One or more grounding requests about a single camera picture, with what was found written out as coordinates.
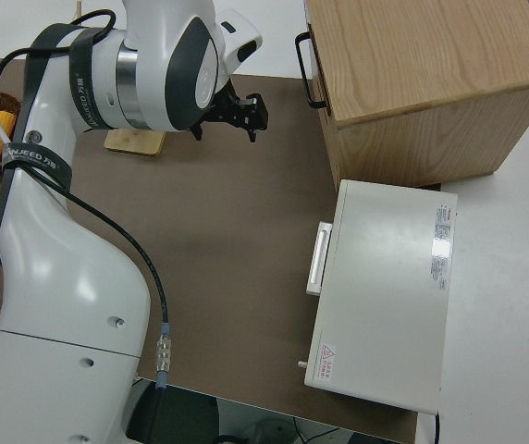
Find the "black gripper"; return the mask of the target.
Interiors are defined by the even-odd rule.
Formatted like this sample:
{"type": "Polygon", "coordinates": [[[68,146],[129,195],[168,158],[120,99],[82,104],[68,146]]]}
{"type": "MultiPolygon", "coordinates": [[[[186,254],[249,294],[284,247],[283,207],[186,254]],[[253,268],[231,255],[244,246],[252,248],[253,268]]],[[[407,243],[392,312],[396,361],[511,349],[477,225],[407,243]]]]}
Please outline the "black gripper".
{"type": "MultiPolygon", "coordinates": [[[[258,130],[268,128],[268,111],[260,93],[252,93],[240,99],[232,80],[228,80],[215,94],[214,101],[203,115],[203,121],[224,122],[246,130],[251,143],[256,142],[258,130]]],[[[196,141],[203,139],[202,122],[190,127],[196,141]]]]}

